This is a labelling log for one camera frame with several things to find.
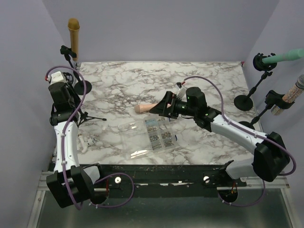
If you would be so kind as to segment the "pink microphone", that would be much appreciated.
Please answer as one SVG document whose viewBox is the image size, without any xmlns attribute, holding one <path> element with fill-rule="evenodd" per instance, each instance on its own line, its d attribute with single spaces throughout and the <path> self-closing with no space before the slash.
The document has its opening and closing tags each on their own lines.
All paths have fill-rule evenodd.
<svg viewBox="0 0 304 228">
<path fill-rule="evenodd" d="M 154 103 L 154 104 L 137 104 L 137 105 L 134 106 L 134 111 L 137 114 L 149 112 L 151 109 L 153 109 L 157 105 L 158 105 L 158 103 Z M 156 113 L 162 113 L 163 110 L 164 110 L 164 107 L 163 108 L 157 108 Z"/>
</svg>

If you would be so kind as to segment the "black tripod mic stand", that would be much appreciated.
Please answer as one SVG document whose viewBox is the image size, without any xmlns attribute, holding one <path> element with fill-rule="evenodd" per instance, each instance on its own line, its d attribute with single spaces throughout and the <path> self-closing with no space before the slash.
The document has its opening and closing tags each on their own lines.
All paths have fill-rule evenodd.
<svg viewBox="0 0 304 228">
<path fill-rule="evenodd" d="M 80 80 L 79 75 L 75 72 L 73 72 L 73 75 L 68 72 L 63 72 L 63 75 L 69 84 L 68 88 L 71 91 L 71 94 L 74 98 L 74 101 L 76 103 L 76 106 L 79 105 L 81 99 L 79 95 L 84 94 L 84 87 L 83 87 L 83 81 Z M 86 121 L 97 119 L 101 121 L 107 121 L 105 118 L 99 118 L 94 116 L 89 116 L 88 112 L 83 112 L 81 109 L 78 110 L 79 113 L 79 119 L 77 122 L 77 126 L 79 127 L 81 124 L 83 124 Z"/>
</svg>

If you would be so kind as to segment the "gold microphone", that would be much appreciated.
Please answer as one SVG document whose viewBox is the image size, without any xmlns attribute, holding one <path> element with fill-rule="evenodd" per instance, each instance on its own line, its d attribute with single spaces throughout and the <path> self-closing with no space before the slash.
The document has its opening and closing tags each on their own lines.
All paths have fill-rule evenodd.
<svg viewBox="0 0 304 228">
<path fill-rule="evenodd" d="M 76 62 L 78 60 L 78 41 L 79 41 L 79 30 L 80 30 L 78 19 L 70 18 L 68 20 L 67 27 L 70 33 L 71 50 L 76 54 L 73 57 L 73 60 Z"/>
</svg>

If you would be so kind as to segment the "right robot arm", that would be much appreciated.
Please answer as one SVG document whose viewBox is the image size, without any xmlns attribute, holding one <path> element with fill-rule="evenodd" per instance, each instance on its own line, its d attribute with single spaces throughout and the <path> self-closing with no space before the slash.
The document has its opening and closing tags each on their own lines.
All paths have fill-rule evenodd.
<svg viewBox="0 0 304 228">
<path fill-rule="evenodd" d="M 227 137 L 249 151 L 253 158 L 228 161 L 220 169 L 218 180 L 229 186 L 242 177 L 259 177 L 272 182 L 289 164 L 281 136 L 275 132 L 262 133 L 224 117 L 222 112 L 207 105 L 204 93 L 198 87 L 186 90 L 184 102 L 171 91 L 151 110 L 151 114 L 176 119 L 179 115 L 193 117 L 197 126 Z"/>
</svg>

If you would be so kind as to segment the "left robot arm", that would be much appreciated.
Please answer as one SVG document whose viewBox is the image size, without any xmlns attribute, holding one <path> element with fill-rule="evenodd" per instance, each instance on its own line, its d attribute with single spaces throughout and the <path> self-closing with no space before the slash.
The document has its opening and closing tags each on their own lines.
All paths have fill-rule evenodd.
<svg viewBox="0 0 304 228">
<path fill-rule="evenodd" d="M 80 209 L 85 200 L 95 196 L 94 187 L 102 187 L 105 175 L 98 164 L 82 167 L 77 155 L 78 112 L 83 99 L 66 82 L 50 84 L 53 99 L 50 123 L 57 139 L 54 173 L 47 176 L 47 186 L 61 208 L 74 205 Z"/>
</svg>

